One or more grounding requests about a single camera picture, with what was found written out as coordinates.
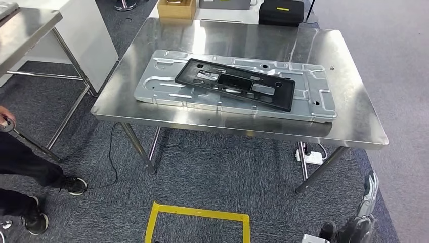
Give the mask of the person's left hand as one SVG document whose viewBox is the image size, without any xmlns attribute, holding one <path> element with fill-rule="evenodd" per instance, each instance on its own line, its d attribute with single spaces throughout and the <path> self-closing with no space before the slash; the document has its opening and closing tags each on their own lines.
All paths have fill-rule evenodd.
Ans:
<svg viewBox="0 0 429 243">
<path fill-rule="evenodd" d="M 15 116 L 3 106 L 0 106 L 0 114 L 1 125 L 5 125 L 7 123 L 7 119 L 10 119 L 11 121 L 13 121 L 13 123 L 16 122 Z"/>
</svg>

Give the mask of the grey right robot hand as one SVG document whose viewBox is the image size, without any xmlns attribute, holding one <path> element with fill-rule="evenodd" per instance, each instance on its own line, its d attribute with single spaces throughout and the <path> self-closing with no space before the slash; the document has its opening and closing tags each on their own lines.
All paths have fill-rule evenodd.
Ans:
<svg viewBox="0 0 429 243">
<path fill-rule="evenodd" d="M 348 226 L 346 242 L 371 242 L 375 218 L 373 211 L 376 205 L 379 178 L 374 170 L 365 177 L 364 193 L 357 207 L 356 216 Z"/>
</svg>

